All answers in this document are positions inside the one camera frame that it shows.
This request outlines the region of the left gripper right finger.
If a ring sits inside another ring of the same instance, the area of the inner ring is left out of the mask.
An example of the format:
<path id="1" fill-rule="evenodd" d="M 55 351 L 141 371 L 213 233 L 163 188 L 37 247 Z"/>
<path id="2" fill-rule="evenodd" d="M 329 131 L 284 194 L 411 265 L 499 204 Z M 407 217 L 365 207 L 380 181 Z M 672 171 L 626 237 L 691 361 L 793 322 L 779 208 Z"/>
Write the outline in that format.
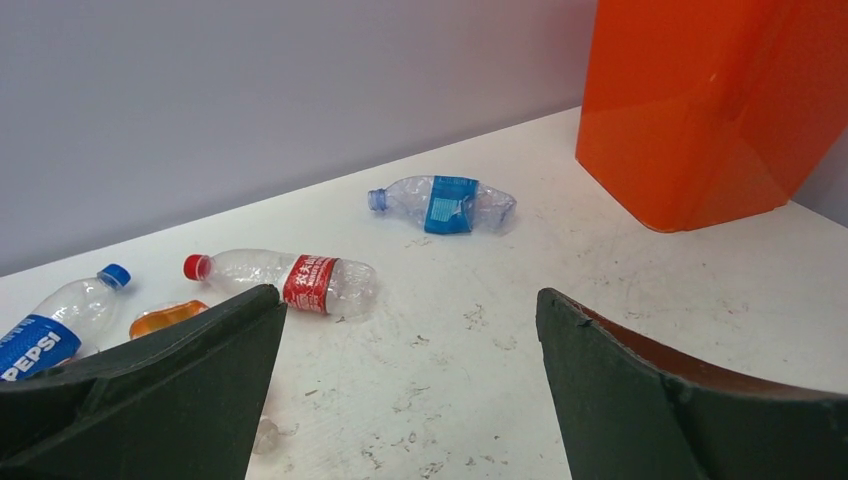
<path id="1" fill-rule="evenodd" d="M 741 374 L 542 289 L 536 330 L 575 479 L 843 479 L 847 398 Z"/>

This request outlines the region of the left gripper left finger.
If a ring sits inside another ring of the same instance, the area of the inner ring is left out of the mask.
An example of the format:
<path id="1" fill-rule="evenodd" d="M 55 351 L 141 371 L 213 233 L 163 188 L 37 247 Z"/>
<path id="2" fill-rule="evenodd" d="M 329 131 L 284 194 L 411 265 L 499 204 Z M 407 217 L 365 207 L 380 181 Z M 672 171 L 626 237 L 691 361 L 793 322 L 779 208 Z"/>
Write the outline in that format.
<path id="1" fill-rule="evenodd" d="M 5 479 L 242 479 L 286 317 L 260 285 L 1 387 Z"/>

